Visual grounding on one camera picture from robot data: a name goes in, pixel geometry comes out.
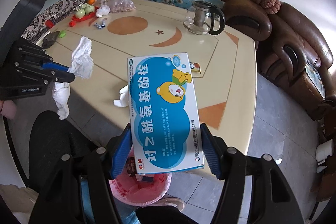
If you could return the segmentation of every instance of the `orange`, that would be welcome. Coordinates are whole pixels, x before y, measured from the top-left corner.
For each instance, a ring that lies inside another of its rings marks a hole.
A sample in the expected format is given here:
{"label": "orange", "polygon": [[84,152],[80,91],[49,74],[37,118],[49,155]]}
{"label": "orange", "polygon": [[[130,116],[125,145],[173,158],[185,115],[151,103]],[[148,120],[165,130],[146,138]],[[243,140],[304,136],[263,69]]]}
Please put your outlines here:
{"label": "orange", "polygon": [[87,3],[90,4],[90,5],[94,4],[95,2],[96,2],[96,0],[87,0]]}

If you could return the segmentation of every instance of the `crumpled tissue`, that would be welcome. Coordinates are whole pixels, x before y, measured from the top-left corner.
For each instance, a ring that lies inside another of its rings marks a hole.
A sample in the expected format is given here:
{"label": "crumpled tissue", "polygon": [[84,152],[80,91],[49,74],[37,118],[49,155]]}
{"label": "crumpled tissue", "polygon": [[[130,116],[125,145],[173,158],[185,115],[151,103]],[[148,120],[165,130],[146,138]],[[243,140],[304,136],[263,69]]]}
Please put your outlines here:
{"label": "crumpled tissue", "polygon": [[124,86],[120,91],[120,98],[119,100],[114,100],[113,104],[117,107],[126,107],[129,105],[128,99],[128,85]]}
{"label": "crumpled tissue", "polygon": [[[71,65],[68,72],[76,77],[88,79],[92,74],[93,59],[91,58],[92,41],[87,37],[82,37],[77,48],[72,52]],[[64,120],[69,115],[68,99],[70,96],[69,83],[54,83],[52,97],[58,108],[57,114],[60,120]]]}

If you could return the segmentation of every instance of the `pink trash bag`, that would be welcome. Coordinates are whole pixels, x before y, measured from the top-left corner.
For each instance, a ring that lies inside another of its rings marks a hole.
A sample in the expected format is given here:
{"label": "pink trash bag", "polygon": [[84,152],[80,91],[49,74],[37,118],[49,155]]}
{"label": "pink trash bag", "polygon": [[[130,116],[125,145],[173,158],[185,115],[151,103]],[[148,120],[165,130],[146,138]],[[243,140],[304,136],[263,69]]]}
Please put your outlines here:
{"label": "pink trash bag", "polygon": [[[134,157],[133,148],[128,157]],[[132,206],[147,206],[162,198],[169,189],[171,173],[155,174],[154,182],[139,182],[130,177],[124,167],[115,180],[110,180],[113,196],[119,201]]]}

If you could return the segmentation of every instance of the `blue gripper pad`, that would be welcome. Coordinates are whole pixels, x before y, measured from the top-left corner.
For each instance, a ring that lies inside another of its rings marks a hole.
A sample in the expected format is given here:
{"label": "blue gripper pad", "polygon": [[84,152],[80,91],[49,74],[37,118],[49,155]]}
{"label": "blue gripper pad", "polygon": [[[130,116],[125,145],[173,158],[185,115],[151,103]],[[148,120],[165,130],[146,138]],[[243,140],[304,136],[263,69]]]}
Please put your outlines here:
{"label": "blue gripper pad", "polygon": [[201,124],[201,137],[203,152],[211,173],[219,179],[222,174],[220,160],[222,153],[205,123]]}
{"label": "blue gripper pad", "polygon": [[61,70],[61,71],[68,71],[69,67],[64,66],[60,63],[56,63],[56,62],[48,62],[48,63],[44,63],[42,65],[43,69],[54,69],[54,70]]}
{"label": "blue gripper pad", "polygon": [[110,174],[112,179],[115,179],[118,175],[121,174],[122,170],[125,167],[128,154],[131,150],[133,144],[131,125],[128,124],[121,136],[115,138],[117,138],[117,142],[111,150],[112,167]]}

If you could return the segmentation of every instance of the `black teapot handle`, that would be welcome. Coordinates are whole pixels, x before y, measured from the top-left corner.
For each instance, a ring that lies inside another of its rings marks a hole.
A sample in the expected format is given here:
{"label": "black teapot handle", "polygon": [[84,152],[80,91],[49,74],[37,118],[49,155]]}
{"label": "black teapot handle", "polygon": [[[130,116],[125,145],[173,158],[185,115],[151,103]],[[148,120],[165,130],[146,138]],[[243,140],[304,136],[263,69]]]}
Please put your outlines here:
{"label": "black teapot handle", "polygon": [[[217,6],[212,6],[210,9],[210,13],[211,13],[211,28],[210,28],[209,34],[218,35],[224,30],[224,27],[225,27],[224,14],[222,10],[220,10]],[[214,24],[215,24],[215,14],[219,16],[219,29],[217,31],[214,31],[213,29]]]}

